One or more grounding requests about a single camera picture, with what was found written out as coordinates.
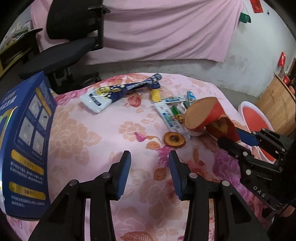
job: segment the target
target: toothbrush package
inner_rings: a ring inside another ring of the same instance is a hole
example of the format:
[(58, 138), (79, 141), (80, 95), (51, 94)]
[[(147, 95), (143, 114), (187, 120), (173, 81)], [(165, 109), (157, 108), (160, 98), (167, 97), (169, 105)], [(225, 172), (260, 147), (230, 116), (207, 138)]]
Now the toothbrush package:
[(100, 113), (107, 106), (124, 97), (131, 90), (142, 87), (148, 87), (152, 90), (159, 89), (160, 84), (158, 81), (161, 78), (162, 76), (160, 74), (155, 74), (138, 83), (100, 87), (80, 96), (80, 99), (90, 110)]

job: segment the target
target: yellow cap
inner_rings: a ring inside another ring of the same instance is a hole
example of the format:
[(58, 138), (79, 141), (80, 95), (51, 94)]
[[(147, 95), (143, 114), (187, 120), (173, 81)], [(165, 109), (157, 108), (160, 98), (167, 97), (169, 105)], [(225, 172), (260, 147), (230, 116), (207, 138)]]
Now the yellow cap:
[(160, 91), (158, 89), (151, 91), (151, 98), (153, 102), (159, 102), (160, 101)]

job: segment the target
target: red sticker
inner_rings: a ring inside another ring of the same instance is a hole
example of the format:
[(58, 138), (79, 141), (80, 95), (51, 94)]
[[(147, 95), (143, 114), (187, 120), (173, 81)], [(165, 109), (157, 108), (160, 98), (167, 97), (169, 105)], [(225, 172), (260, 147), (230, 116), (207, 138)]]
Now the red sticker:
[(260, 0), (250, 0), (254, 13), (263, 12)]

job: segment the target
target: wooden furniture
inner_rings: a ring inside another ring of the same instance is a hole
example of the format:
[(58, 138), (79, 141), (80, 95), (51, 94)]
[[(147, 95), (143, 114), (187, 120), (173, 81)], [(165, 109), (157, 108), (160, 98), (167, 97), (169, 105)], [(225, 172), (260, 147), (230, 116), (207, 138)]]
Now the wooden furniture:
[(19, 60), (27, 62), (31, 51), (34, 55), (39, 53), (35, 35), (41, 30), (42, 28), (38, 28), (25, 33), (18, 40), (0, 51), (0, 80)]
[(276, 74), (255, 105), (267, 117), (275, 132), (289, 135), (296, 128), (295, 96)]

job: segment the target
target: green battery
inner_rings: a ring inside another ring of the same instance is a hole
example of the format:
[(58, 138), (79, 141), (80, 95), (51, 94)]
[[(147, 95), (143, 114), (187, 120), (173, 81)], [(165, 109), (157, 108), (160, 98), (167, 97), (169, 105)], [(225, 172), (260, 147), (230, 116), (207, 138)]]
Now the green battery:
[(183, 116), (181, 115), (181, 113), (179, 112), (179, 110), (177, 109), (177, 107), (175, 105), (173, 105), (171, 109), (172, 109), (173, 115), (176, 117), (176, 119), (178, 120), (178, 122), (180, 124), (183, 124)]

